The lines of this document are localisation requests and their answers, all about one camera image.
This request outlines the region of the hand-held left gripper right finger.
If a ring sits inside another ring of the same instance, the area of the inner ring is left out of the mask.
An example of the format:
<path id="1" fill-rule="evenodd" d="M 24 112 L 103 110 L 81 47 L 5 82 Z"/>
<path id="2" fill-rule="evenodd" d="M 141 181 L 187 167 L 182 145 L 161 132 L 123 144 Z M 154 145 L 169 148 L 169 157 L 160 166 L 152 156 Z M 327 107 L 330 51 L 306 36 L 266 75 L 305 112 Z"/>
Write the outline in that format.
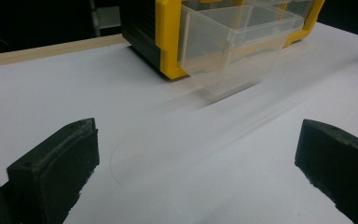
<path id="1" fill-rule="evenodd" d="M 302 122 L 295 165 L 358 224 L 358 137 L 316 120 Z"/>

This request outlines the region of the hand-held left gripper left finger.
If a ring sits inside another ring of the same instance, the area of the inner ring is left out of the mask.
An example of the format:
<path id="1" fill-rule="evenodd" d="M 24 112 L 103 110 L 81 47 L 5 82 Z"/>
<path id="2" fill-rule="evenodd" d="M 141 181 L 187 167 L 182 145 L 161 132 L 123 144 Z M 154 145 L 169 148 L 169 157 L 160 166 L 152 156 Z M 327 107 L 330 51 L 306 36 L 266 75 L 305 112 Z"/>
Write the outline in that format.
<path id="1" fill-rule="evenodd" d="M 62 224 L 99 165 L 95 119 L 65 125 L 7 167 L 15 224 Z"/>

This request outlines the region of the clear plastic drawer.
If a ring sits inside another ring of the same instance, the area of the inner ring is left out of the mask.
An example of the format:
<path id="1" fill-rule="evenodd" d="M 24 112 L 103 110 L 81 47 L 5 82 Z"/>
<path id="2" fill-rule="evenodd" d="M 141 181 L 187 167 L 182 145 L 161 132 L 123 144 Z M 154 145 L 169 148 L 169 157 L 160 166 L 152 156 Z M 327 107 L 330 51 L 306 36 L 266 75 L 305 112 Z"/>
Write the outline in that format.
<path id="1" fill-rule="evenodd" d="M 298 16 L 301 16 L 304 20 L 306 20 L 316 0 L 256 0 L 256 1 L 266 6 L 279 7 L 282 10 L 289 11 Z"/>
<path id="2" fill-rule="evenodd" d="M 178 64 L 214 95 L 245 89 L 269 73 L 303 24 L 278 3 L 188 0 L 181 7 Z"/>

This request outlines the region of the yellow and black drawer cabinet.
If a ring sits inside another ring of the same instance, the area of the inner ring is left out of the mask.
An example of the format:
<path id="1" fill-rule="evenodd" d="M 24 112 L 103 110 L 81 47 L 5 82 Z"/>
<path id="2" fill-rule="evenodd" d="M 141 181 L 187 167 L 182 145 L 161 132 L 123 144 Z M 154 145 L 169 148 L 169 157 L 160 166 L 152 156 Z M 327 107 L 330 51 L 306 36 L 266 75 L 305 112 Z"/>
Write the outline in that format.
<path id="1" fill-rule="evenodd" d="M 194 10 L 238 7 L 251 0 L 119 0 L 123 37 L 135 51 L 168 79 L 184 77 L 178 65 L 181 6 Z M 325 0 L 316 0 L 303 28 L 289 35 L 290 46 L 307 37 L 316 23 Z"/>

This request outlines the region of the metal stand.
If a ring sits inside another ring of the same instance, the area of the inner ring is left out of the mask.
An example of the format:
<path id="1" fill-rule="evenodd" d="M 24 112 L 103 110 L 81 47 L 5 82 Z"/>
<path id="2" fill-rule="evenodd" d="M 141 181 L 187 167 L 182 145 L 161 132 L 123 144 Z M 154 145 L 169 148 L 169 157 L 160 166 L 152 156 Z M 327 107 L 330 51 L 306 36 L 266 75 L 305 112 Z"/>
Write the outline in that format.
<path id="1" fill-rule="evenodd" d="M 96 37 L 121 33 L 118 0 L 89 0 L 89 8 Z"/>

